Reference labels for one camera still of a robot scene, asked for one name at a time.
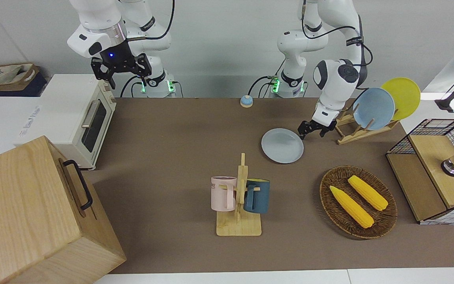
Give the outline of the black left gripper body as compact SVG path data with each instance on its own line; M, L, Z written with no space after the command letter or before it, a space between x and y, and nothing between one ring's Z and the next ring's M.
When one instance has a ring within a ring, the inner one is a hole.
M318 130L321 131L321 129L324 127L328 128L329 131L333 131L335 129L336 125L337 125L337 121L335 119L333 119L333 121L331 121L331 123L328 126L320 124L314 120L302 121L298 127L298 134L306 133L308 135L308 133L311 133L313 131L318 131Z

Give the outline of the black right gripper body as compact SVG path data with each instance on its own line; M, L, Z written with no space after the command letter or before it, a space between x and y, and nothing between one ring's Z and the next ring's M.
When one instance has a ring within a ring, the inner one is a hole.
M108 63L101 58L93 57L90 65L97 78L111 78L115 73L126 72L133 73L139 77L146 77L152 73L152 67L146 54L130 56L119 63Z

